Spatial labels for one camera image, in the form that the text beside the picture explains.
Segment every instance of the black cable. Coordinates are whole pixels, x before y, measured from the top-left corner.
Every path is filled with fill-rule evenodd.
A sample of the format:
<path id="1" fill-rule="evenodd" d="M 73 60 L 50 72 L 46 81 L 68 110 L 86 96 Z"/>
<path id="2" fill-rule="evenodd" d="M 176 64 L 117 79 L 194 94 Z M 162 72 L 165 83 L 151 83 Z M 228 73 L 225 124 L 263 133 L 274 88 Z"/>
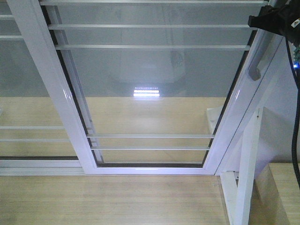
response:
<path id="1" fill-rule="evenodd" d="M 298 132 L 299 132 L 299 123 L 300 123 L 300 79 L 299 79 L 299 70 L 297 69 L 297 72 L 295 71 L 293 67 L 293 61 L 291 57 L 291 51 L 290 46 L 288 43 L 287 35 L 285 36 L 285 43 L 286 43 L 286 49 L 287 54 L 289 58 L 290 67 L 292 70 L 292 74 L 298 89 L 298 95 L 297 95 L 297 109 L 296 109 L 296 116 L 295 116 L 295 124 L 294 124 L 294 130 L 292 135 L 292 165 L 294 168 L 295 176 L 298 182 L 298 186 L 300 188 L 300 170 L 298 166 L 298 159 L 297 159 L 297 141 L 298 141 Z"/>

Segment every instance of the white post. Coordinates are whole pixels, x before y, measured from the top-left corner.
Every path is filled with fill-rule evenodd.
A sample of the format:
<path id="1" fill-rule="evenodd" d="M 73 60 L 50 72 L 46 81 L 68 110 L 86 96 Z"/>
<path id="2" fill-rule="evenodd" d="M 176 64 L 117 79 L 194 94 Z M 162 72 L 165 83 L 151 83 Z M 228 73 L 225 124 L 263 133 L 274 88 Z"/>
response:
<path id="1" fill-rule="evenodd" d="M 249 222 L 262 114 L 263 110 L 258 108 L 243 133 L 234 225 L 247 225 Z"/>

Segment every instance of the black device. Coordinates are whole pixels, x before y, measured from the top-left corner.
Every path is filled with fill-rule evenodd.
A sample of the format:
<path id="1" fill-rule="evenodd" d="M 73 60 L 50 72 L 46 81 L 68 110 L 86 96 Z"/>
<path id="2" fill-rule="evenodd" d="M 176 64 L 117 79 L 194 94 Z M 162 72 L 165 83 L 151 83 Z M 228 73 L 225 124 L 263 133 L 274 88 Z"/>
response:
<path id="1" fill-rule="evenodd" d="M 281 7 L 264 6 L 258 16 L 249 16 L 248 25 L 285 36 L 299 46 L 300 0 L 291 0 Z"/>

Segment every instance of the horizontal bar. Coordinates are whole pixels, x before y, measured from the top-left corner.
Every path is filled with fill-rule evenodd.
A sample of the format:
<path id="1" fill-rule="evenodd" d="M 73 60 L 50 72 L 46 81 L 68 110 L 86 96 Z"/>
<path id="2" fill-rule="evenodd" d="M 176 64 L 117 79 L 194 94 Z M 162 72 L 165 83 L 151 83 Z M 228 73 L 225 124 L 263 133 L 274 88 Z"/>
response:
<path id="1" fill-rule="evenodd" d="M 0 41 L 21 41 L 23 37 L 21 35 L 0 35 Z"/>
<path id="2" fill-rule="evenodd" d="M 84 28 L 199 28 L 223 30 L 257 30 L 244 24 L 50 24 L 49 30 L 84 29 Z"/>
<path id="3" fill-rule="evenodd" d="M 0 142 L 70 142 L 69 139 L 28 139 L 28 138 L 13 138 L 13 139 L 0 139 Z"/>
<path id="4" fill-rule="evenodd" d="M 211 139 L 214 135 L 156 135 L 156 134 L 93 134 L 88 138 L 203 138 Z"/>
<path id="5" fill-rule="evenodd" d="M 248 45 L 57 45 L 56 50 L 71 50 L 78 48 L 98 49 L 218 49 L 248 51 Z"/>
<path id="6" fill-rule="evenodd" d="M 199 165 L 202 164 L 201 162 L 107 162 L 107 163 L 103 163 L 100 164 L 103 167 L 106 166 L 113 166 L 112 164 L 116 164 L 116 166 L 127 166 L 127 167 L 161 167 L 163 164 L 165 166 L 167 165 L 173 165 L 174 167 L 180 167 L 181 165 L 197 165 L 197 167 L 199 167 Z"/>
<path id="7" fill-rule="evenodd" d="M 205 4 L 205 5 L 220 5 L 220 4 L 233 4 L 233 5 L 258 5 L 265 6 L 267 1 L 258 0 L 41 0 L 41 6 L 58 6 L 74 3 L 136 3 L 136 4 Z"/>
<path id="8" fill-rule="evenodd" d="M 78 176 L 81 167 L 0 167 L 0 176 Z"/>
<path id="9" fill-rule="evenodd" d="M 13 15 L 0 15 L 0 20 L 15 20 Z"/>
<path id="10" fill-rule="evenodd" d="M 178 146 L 174 146 L 174 147 L 101 147 L 101 148 L 97 148 L 97 147 L 92 147 L 92 150 L 193 150 L 193 151 L 208 151 L 210 148 L 209 147 L 198 147 L 198 146 L 182 146 L 182 147 L 178 147 Z"/>
<path id="11" fill-rule="evenodd" d="M 0 167 L 81 167 L 79 160 L 3 160 Z"/>
<path id="12" fill-rule="evenodd" d="M 64 130 L 63 126 L 0 126 L 0 130 Z"/>

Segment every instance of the light fixture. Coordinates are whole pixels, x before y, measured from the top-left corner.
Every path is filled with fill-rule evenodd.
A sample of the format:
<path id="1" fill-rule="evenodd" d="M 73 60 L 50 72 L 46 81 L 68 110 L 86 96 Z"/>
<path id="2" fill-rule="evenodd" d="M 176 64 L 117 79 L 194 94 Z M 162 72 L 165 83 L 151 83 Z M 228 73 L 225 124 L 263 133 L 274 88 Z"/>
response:
<path id="1" fill-rule="evenodd" d="M 135 87 L 134 97 L 159 97 L 159 90 L 155 87 Z"/>

